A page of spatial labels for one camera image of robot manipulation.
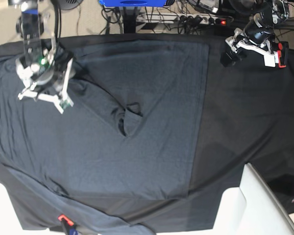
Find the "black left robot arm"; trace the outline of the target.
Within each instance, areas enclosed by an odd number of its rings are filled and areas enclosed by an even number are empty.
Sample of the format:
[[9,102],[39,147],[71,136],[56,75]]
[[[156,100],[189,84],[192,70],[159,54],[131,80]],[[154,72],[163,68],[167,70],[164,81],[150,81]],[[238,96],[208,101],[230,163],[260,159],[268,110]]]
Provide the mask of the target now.
[[288,18],[284,1],[263,2],[264,9],[255,13],[247,25],[236,28],[234,35],[225,39],[225,50],[220,62],[224,67],[234,65],[246,58],[246,51],[262,55],[266,67],[285,68],[287,66],[289,43],[276,42],[274,26]]

